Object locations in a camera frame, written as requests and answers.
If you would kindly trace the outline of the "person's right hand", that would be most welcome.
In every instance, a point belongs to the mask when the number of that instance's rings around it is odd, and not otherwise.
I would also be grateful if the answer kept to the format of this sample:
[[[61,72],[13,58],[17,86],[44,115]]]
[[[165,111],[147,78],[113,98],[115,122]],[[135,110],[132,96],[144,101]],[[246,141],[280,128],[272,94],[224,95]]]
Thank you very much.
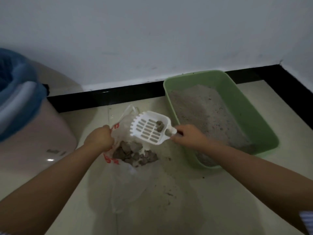
[[[210,152],[209,139],[194,125],[178,125],[176,127],[185,127],[185,137],[186,144],[181,144],[182,146],[200,151],[202,153]]]

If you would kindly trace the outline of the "person's left hand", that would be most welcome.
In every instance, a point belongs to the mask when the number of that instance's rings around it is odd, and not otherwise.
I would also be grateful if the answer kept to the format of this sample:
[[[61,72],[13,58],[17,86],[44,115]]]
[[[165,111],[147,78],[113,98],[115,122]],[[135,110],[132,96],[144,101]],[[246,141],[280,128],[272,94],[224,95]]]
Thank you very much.
[[[104,126],[98,127],[93,130],[85,139],[84,146],[92,146],[101,150],[101,152],[106,152],[109,150],[104,150]]]

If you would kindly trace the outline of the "white slotted litter scoop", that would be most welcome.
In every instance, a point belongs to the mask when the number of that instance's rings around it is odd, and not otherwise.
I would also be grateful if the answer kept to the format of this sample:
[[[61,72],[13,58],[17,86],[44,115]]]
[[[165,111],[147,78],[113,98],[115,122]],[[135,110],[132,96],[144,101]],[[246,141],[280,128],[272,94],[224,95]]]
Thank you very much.
[[[162,132],[156,131],[156,122],[165,124]],[[130,125],[130,135],[153,145],[160,145],[170,139],[177,130],[171,125],[169,117],[154,111],[144,111],[137,115]]]

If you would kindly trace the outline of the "clear plastic bag red print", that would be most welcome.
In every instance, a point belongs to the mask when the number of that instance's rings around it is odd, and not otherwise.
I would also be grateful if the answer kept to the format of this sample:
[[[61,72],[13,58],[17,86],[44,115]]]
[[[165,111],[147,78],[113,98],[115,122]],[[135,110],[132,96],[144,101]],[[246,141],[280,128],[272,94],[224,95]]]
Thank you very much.
[[[93,208],[99,212],[97,235],[197,235],[204,218],[195,191],[177,171],[171,145],[152,149],[157,159],[140,165],[141,159],[130,163],[112,158],[121,141],[134,144],[129,126],[138,110],[129,105],[119,122],[113,126],[115,146],[102,157],[104,169],[97,176],[91,195]]]

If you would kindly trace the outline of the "person's left forearm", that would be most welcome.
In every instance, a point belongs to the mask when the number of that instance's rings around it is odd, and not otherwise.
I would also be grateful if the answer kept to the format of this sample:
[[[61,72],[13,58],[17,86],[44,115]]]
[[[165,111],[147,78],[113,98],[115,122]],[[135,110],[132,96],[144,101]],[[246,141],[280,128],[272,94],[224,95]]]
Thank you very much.
[[[0,201],[0,235],[45,235],[105,147],[85,143]]]

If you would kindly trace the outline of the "person's right forearm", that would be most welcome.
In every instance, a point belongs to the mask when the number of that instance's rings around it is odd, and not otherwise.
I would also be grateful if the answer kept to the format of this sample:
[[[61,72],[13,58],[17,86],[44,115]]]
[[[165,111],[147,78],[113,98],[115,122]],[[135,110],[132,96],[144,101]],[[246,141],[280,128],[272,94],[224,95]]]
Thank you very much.
[[[264,205],[304,234],[299,213],[313,211],[313,180],[292,170],[216,142],[207,152]]]

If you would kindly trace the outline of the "pile of grey litter clumps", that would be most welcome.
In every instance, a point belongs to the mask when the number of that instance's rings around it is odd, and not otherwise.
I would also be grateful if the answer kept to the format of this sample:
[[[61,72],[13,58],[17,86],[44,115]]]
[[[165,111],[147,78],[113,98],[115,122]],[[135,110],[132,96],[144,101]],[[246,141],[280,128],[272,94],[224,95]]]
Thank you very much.
[[[145,166],[159,160],[157,154],[152,150],[143,149],[143,144],[139,142],[121,141],[113,152],[112,159],[116,162],[122,161],[132,167]]]

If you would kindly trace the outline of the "grey cat litter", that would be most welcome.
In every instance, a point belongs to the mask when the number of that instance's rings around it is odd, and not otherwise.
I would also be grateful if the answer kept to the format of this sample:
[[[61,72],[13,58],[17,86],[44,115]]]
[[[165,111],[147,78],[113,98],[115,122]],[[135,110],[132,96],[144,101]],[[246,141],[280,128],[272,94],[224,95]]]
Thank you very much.
[[[215,88],[195,85],[168,93],[179,125],[194,125],[210,142],[220,143],[255,155],[256,147],[240,128]],[[201,166],[221,167],[210,156],[190,149]]]

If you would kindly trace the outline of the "green plastic litter tray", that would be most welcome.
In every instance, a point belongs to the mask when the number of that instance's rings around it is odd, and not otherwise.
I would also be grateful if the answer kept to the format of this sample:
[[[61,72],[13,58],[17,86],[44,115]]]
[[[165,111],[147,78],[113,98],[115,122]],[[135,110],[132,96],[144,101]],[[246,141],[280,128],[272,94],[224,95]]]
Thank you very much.
[[[163,82],[173,125],[192,124],[207,137],[257,157],[279,147],[279,139],[230,76],[200,71]]]

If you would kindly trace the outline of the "beige plastic bin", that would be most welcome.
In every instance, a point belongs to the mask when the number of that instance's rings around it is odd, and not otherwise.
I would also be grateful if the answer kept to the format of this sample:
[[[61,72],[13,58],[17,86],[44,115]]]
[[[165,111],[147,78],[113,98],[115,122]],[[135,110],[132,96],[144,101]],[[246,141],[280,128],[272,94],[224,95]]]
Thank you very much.
[[[41,171],[73,152],[76,146],[74,134],[46,98],[27,126],[0,142],[0,170]]]

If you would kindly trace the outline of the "blue bin liner bag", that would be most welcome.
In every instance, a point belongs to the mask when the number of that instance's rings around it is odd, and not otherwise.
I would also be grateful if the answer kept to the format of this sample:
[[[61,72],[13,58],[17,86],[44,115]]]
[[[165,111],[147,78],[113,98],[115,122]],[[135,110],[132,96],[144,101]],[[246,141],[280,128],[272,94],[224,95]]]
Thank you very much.
[[[0,142],[27,126],[46,97],[47,90],[31,61],[0,48]]]

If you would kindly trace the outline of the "striped shirt sleeve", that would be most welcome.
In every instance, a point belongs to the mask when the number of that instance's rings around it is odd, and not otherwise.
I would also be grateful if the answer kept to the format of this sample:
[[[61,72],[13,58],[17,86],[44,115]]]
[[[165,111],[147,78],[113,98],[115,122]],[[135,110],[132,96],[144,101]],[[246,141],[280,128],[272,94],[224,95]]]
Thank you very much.
[[[301,220],[309,235],[313,235],[313,211],[301,211],[299,213]]]

